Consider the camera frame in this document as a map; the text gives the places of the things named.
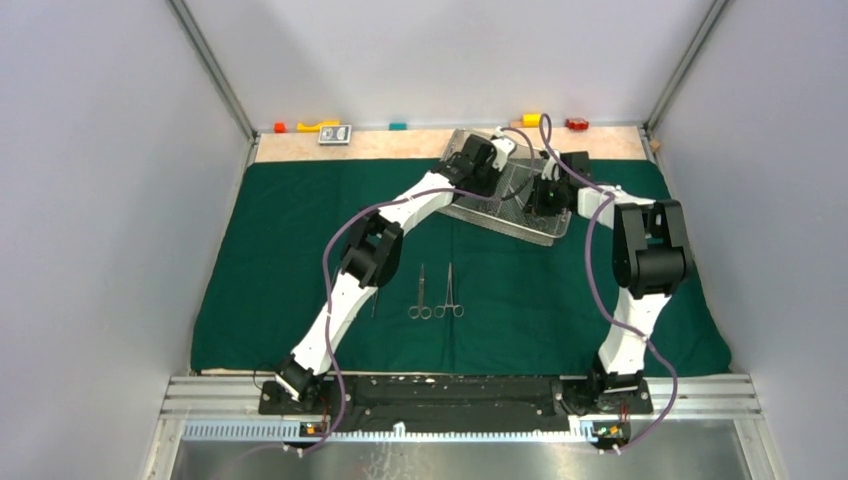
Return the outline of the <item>metal mesh instrument tray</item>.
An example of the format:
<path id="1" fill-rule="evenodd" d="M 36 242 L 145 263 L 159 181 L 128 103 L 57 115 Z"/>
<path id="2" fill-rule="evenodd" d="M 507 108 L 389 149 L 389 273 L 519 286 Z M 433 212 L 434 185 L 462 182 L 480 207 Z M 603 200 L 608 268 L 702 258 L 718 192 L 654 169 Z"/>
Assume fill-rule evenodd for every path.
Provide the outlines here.
<path id="1" fill-rule="evenodd" d="M 515 134 L 508 139 L 516 149 L 505 163 L 490 201 L 462 197 L 439 213 L 532 244 L 550 247 L 567 233 L 571 214 L 543 215 L 530 210 L 533 180 L 547 163 L 547 153 L 532 152 Z"/>

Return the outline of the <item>surgical scissors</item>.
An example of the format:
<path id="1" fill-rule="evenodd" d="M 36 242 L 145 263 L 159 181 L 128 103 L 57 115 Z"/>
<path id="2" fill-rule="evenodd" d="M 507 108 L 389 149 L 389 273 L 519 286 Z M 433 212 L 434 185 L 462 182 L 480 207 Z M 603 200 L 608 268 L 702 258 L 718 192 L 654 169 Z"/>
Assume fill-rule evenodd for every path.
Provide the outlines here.
<path id="1" fill-rule="evenodd" d="M 408 315 L 411 319 L 428 320 L 432 314 L 432 308 L 426 305 L 426 267 L 422 264 L 419 269 L 415 303 L 408 308 Z"/>

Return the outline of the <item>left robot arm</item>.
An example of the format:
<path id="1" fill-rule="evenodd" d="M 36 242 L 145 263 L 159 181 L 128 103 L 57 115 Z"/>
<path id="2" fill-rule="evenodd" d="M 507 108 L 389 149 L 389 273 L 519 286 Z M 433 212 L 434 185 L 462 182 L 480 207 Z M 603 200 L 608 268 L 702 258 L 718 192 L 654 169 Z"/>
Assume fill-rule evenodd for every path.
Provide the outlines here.
<path id="1" fill-rule="evenodd" d="M 366 301 L 394 277 L 404 236 L 458 197 L 490 200 L 517 144 L 502 133 L 471 133 L 458 151 L 438 162 L 395 199 L 366 207 L 334 234 L 324 249 L 322 269 L 345 238 L 338 271 L 325 278 L 327 300 L 302 340 L 275 372 L 283 401 L 297 413 L 319 404 L 319 380 L 337 365 L 334 350 Z"/>

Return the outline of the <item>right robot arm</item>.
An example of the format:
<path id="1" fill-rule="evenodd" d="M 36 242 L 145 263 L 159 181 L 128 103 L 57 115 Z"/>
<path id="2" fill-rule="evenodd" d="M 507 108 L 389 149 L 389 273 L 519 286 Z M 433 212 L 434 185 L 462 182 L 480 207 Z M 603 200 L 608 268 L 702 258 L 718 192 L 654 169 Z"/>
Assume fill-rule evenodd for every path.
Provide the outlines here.
<path id="1" fill-rule="evenodd" d="M 596 184 L 585 151 L 534 150 L 526 212 L 538 216 L 569 212 L 612 232 L 611 267 L 618 286 L 611 327 L 586 385 L 589 404 L 612 412 L 643 377 L 645 350 L 654 326 L 680 285 L 694 269 L 682 205 Z"/>

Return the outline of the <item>dark green surgical drape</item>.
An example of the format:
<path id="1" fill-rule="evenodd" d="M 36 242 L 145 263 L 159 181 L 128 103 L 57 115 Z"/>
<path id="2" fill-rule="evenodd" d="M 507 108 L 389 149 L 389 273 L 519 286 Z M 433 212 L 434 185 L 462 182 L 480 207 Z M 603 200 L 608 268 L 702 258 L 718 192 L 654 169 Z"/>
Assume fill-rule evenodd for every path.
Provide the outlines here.
<path id="1" fill-rule="evenodd" d="M 322 258 L 359 209 L 396 197 L 430 168 L 427 159 L 257 163 L 242 181 L 195 322 L 190 365 L 276 366 L 325 302 Z M 550 247 L 434 214 L 409 233 L 399 269 L 379 291 L 376 317 L 362 309 L 335 355 L 349 371 L 584 374 L 609 326 L 618 287 L 611 233 L 575 219 Z M 462 318 L 411 319 L 419 269 L 426 305 L 445 298 L 448 264 Z"/>

